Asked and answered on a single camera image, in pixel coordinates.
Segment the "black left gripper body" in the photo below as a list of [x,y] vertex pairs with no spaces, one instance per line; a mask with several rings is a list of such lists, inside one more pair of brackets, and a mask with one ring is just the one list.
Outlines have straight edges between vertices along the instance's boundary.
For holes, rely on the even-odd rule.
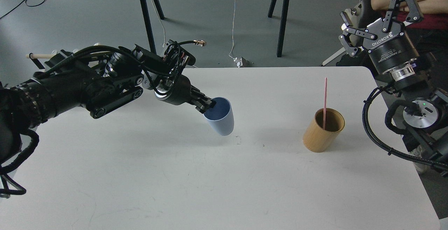
[[200,91],[192,86],[189,78],[180,76],[169,93],[166,92],[165,95],[156,94],[156,98],[172,105],[184,103],[194,105],[203,99],[203,94],[200,94]]

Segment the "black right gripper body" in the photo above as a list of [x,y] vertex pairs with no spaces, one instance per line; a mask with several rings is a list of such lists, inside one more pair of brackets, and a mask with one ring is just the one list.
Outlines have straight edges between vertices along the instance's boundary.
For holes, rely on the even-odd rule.
[[368,33],[376,35],[373,40],[365,40],[365,48],[378,74],[385,74],[420,56],[405,32],[405,25],[395,19],[390,23],[386,32],[383,32],[384,20],[381,18],[366,28]]

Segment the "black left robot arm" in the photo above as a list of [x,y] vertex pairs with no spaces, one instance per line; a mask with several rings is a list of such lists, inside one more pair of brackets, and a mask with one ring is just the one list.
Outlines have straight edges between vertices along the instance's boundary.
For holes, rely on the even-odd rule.
[[33,77],[12,88],[1,86],[1,197],[24,195],[24,187],[9,174],[34,152],[40,138],[33,130],[49,119],[75,107],[83,107],[98,119],[152,90],[158,100],[188,103],[200,112],[216,101],[191,85],[182,74],[195,57],[170,40],[163,56],[141,46],[133,49],[103,45],[75,53],[61,50]]

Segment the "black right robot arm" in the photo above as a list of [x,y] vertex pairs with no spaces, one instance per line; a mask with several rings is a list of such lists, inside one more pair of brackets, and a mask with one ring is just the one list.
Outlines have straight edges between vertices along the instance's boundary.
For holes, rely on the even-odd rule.
[[[377,73],[390,77],[387,86],[374,89],[365,101],[363,126],[368,137],[389,155],[429,166],[447,177],[447,134],[432,138],[433,132],[447,127],[447,92],[435,88],[429,80],[427,64],[435,61],[433,55],[420,56],[405,30],[423,17],[416,0],[389,0],[385,16],[360,29],[342,12],[344,24],[339,40],[348,56],[365,52]],[[393,149],[373,133],[368,111],[375,97],[384,91],[403,96],[388,108],[385,125],[410,139],[411,145],[421,146],[420,157]]]

